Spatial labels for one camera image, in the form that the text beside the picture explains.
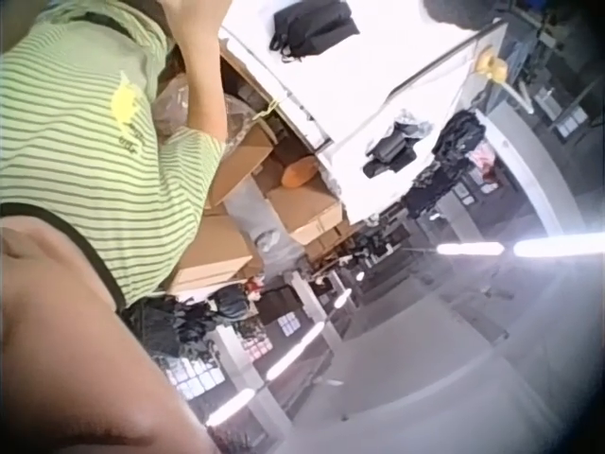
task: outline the yellow logo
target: yellow logo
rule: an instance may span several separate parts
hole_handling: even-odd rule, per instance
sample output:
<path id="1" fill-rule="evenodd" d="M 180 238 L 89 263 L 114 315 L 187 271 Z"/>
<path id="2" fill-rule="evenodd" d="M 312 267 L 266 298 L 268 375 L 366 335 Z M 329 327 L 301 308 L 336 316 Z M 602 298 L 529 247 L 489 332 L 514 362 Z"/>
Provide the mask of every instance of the yellow logo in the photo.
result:
<path id="1" fill-rule="evenodd" d="M 120 145 L 124 146 L 130 153 L 135 153 L 142 146 L 142 136 L 133 127 L 132 120 L 141 110 L 137 99 L 140 89 L 129 81 L 122 71 L 120 73 L 120 86 L 112 97 L 112 114 L 121 132 Z"/>

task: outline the white table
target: white table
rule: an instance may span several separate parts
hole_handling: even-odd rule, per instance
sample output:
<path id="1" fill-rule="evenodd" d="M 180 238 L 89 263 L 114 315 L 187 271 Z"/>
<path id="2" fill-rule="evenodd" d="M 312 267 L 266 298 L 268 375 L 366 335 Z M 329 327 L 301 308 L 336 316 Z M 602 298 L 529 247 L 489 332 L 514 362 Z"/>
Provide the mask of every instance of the white table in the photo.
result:
<path id="1" fill-rule="evenodd" d="M 292 3 L 233 0 L 220 38 L 231 60 L 266 96 L 280 101 L 280 115 L 317 152 L 329 177 L 324 179 L 332 182 L 349 220 L 357 222 L 404 195 L 430 164 L 430 150 L 458 105 L 477 46 L 468 46 L 386 105 L 389 95 L 475 32 L 433 22 L 422 0 L 349 0 L 360 35 L 318 57 L 283 63 L 268 50 L 272 18 Z M 435 134 L 417 145 L 412 165 L 369 180 L 361 170 L 366 153 L 403 108 L 431 121 Z"/>

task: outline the striped shirt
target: striped shirt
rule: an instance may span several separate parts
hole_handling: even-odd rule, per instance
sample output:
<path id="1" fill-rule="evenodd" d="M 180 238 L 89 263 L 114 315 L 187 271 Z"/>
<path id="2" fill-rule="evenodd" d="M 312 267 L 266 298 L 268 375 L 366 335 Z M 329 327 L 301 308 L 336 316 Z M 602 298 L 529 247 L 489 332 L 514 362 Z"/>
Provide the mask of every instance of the striped shirt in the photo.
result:
<path id="1" fill-rule="evenodd" d="M 159 148 L 150 102 L 167 44 L 155 23 L 116 0 L 59 3 L 1 60 L 0 215 L 68 235 L 129 305 L 195 237 L 223 146 L 181 128 Z"/>

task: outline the brown cardboard box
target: brown cardboard box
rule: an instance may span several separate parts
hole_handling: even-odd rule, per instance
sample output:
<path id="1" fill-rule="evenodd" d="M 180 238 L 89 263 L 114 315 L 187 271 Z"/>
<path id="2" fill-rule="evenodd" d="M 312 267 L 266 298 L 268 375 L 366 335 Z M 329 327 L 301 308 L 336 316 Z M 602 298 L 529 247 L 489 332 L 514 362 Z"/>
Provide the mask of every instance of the brown cardboard box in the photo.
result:
<path id="1" fill-rule="evenodd" d="M 282 185 L 282 175 L 284 175 L 284 167 L 271 155 L 258 168 L 254 180 L 263 195 L 266 196 L 270 191 Z"/>
<path id="2" fill-rule="evenodd" d="M 267 159 L 273 150 L 273 142 L 260 124 L 255 125 L 242 144 L 220 163 L 206 207 L 214 207 L 224 201 L 246 177 Z"/>
<path id="3" fill-rule="evenodd" d="M 327 189 L 320 176 L 288 189 L 278 187 L 267 193 L 285 229 L 306 245 L 342 221 L 342 205 Z"/>
<path id="4" fill-rule="evenodd" d="M 336 247 L 340 242 L 341 236 L 338 234 L 337 229 L 331 229 L 321 235 L 318 240 L 324 250 L 329 251 Z"/>
<path id="5" fill-rule="evenodd" d="M 322 257 L 326 251 L 321 242 L 316 239 L 304 246 L 304 252 L 306 253 L 307 257 L 309 257 L 309 260 L 313 262 Z"/>
<path id="6" fill-rule="evenodd" d="M 253 254 L 228 216 L 202 218 L 198 235 L 185 251 L 171 291 L 184 291 L 228 282 Z"/>

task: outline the ceiling light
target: ceiling light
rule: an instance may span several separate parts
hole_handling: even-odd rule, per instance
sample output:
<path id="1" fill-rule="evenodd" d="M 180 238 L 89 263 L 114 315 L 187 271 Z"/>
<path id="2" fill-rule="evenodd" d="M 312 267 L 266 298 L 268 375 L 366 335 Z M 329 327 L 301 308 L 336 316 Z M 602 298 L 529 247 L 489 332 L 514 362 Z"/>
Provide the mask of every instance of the ceiling light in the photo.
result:
<path id="1" fill-rule="evenodd" d="M 551 236 L 519 241 L 513 251 L 519 257 L 569 257 L 605 253 L 605 233 Z"/>
<path id="2" fill-rule="evenodd" d="M 500 255 L 504 246 L 497 242 L 484 243 L 446 243 L 437 247 L 442 255 Z"/>
<path id="3" fill-rule="evenodd" d="M 350 288 L 347 288 L 340 295 L 338 295 L 337 299 L 334 301 L 334 309 L 340 309 L 343 307 L 351 296 L 351 293 L 353 293 L 353 291 Z"/>
<path id="4" fill-rule="evenodd" d="M 306 333 L 301 341 L 297 343 L 292 350 L 287 352 L 283 358 L 277 361 L 267 372 L 267 381 L 273 381 L 275 378 L 280 376 L 288 367 L 292 365 L 304 352 L 304 349 L 314 341 L 323 331 L 325 322 L 316 323 L 308 333 Z"/>
<path id="5" fill-rule="evenodd" d="M 225 405 L 223 405 L 220 409 L 213 412 L 208 418 L 206 426 L 209 428 L 215 428 L 216 426 L 220 426 L 238 411 L 246 407 L 255 395 L 255 390 L 246 389 L 242 391 L 229 402 L 227 402 Z"/>

